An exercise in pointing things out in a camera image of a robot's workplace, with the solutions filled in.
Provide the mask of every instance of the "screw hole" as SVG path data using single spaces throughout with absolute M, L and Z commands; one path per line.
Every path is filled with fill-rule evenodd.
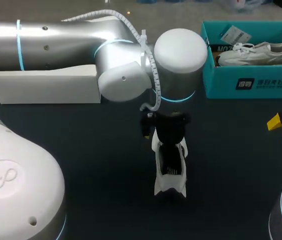
M 29 217 L 29 224 L 33 227 L 37 225 L 37 219 L 34 216 Z

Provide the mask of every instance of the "logo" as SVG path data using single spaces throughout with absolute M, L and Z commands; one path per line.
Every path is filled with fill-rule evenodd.
M 206 45 L 207 47 L 209 47 L 209 45 L 210 45 L 210 42 L 209 42 L 208 37 L 205 38 L 205 45 Z
M 233 49 L 233 46 L 229 44 L 210 44 L 209 46 L 211 47 L 212 52 L 227 52 Z
M 0 160 L 0 199 L 20 190 L 24 174 L 20 165 L 11 160 Z
M 254 78 L 239 78 L 236 84 L 236 90 L 250 90 L 252 89 Z

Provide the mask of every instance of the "shoelace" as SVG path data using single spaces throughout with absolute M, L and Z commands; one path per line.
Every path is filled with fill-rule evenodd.
M 242 54 L 248 54 L 250 52 L 255 53 L 256 50 L 254 50 L 253 47 L 254 47 L 254 45 L 251 44 L 251 43 L 242 44 L 242 43 L 238 42 L 233 46 L 233 50 L 237 51 L 241 56 Z

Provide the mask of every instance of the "barcode label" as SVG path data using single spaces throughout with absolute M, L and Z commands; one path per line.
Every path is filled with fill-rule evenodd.
M 237 36 L 236 39 L 232 42 L 231 45 L 233 46 L 234 44 L 238 43 L 238 41 L 240 40 L 240 38 L 241 38 L 244 34 L 245 34 L 244 32 L 241 32 L 241 33 L 239 34 L 239 36 Z
M 232 46 L 234 46 L 236 43 L 246 44 L 250 39 L 251 35 L 235 26 L 231 26 L 221 38 L 222 41 Z

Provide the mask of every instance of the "label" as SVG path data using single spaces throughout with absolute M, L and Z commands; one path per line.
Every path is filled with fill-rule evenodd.
M 257 89 L 282 89 L 282 79 L 259 79 Z
M 222 36 L 221 40 L 234 46 L 236 43 L 246 44 L 251 37 L 251 35 L 232 25 Z
M 239 78 L 236 84 L 236 90 L 250 90 L 252 89 L 254 78 Z
M 231 51 L 233 49 L 233 46 L 229 44 L 226 45 L 211 44 L 210 47 L 212 52 L 226 52 L 226 51 Z

